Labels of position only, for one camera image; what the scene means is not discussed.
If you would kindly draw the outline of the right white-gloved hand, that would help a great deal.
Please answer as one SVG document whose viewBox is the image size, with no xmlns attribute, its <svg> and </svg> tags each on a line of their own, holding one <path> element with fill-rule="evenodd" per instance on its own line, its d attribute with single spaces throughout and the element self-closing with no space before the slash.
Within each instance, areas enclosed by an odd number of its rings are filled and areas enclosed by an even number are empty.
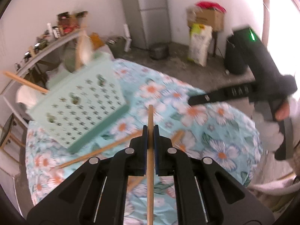
<svg viewBox="0 0 300 225">
<path fill-rule="evenodd" d="M 265 102 L 256 103 L 252 114 L 255 128 L 259 131 L 259 138 L 264 150 L 275 152 L 284 141 L 284 134 L 280 131 L 279 123 L 290 116 L 289 100 L 285 100 L 276 110 L 275 119 L 264 117 L 269 104 Z"/>
</svg>

